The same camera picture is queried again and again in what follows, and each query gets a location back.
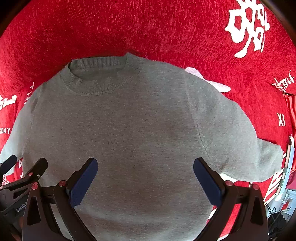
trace red blanket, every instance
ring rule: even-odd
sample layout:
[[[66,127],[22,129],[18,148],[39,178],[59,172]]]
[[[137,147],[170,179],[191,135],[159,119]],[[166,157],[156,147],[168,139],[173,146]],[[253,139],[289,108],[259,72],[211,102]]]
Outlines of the red blanket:
[[[33,82],[35,89],[71,59],[127,51],[228,86],[223,94],[241,106],[257,136],[286,151],[292,125],[282,92],[296,93],[296,50],[258,0],[32,0],[0,38],[0,94],[12,99],[0,110],[0,148]],[[20,178],[19,167],[7,181]],[[260,183],[265,201],[278,181]]]

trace black clamp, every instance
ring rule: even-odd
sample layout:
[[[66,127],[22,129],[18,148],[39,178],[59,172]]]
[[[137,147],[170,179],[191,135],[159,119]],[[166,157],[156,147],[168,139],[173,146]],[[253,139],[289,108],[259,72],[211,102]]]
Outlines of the black clamp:
[[[2,165],[5,174],[17,162],[12,155]],[[11,233],[22,241],[66,241],[55,220],[50,204],[56,204],[61,217],[74,241],[96,241],[79,218],[74,207],[79,205],[98,171],[98,163],[89,158],[68,181],[56,186],[41,187],[39,178],[47,169],[47,160],[41,158],[23,179],[0,187],[0,233],[5,241],[15,241]],[[18,224],[24,216],[23,228]]]
[[[202,158],[195,159],[193,171],[210,203],[217,206],[213,217],[194,241],[217,241],[235,204],[241,204],[240,210],[223,241],[268,241],[266,211],[257,184],[247,188],[223,181]]]

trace red screw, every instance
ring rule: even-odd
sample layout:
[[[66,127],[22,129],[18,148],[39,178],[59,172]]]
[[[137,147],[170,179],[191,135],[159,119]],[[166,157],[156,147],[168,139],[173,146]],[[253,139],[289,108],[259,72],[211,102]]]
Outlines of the red screw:
[[[225,184],[229,187],[233,186],[233,182],[232,181],[229,181],[229,180],[226,180],[225,181]]]
[[[60,187],[63,187],[63,186],[66,185],[66,183],[67,183],[67,182],[66,182],[65,180],[60,181],[60,182],[59,182],[59,186],[60,186]]]
[[[33,186],[32,186],[32,189],[33,190],[36,190],[37,188],[38,188],[38,184],[37,183],[34,183]]]
[[[259,186],[257,184],[253,184],[252,188],[254,188],[255,190],[259,190]]]

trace ribbed neckline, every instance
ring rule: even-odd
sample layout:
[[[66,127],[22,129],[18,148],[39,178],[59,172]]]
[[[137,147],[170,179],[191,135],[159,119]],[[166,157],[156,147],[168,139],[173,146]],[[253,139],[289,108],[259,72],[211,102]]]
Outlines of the ribbed neckline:
[[[95,57],[72,60],[60,71],[60,78],[64,85],[77,95],[90,96],[111,93],[135,77],[142,69],[143,58],[130,53],[122,57]],[[72,71],[78,69],[118,70],[116,76],[94,80],[83,80],[75,76]]]

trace sweater sleeve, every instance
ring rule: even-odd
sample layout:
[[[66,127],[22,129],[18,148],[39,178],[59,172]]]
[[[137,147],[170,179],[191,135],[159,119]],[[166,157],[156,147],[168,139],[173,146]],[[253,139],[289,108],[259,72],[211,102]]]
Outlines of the sweater sleeve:
[[[0,163],[3,163],[11,155],[16,155],[18,160],[22,158],[24,145],[30,134],[33,112],[38,102],[40,92],[41,86],[33,92],[30,99],[19,112],[10,136],[0,153]],[[13,172],[14,166],[7,172],[7,175],[11,175]]]
[[[207,154],[202,158],[213,170],[248,182],[263,182],[281,170],[281,147],[257,138],[236,102],[193,75],[186,88],[197,138]]]

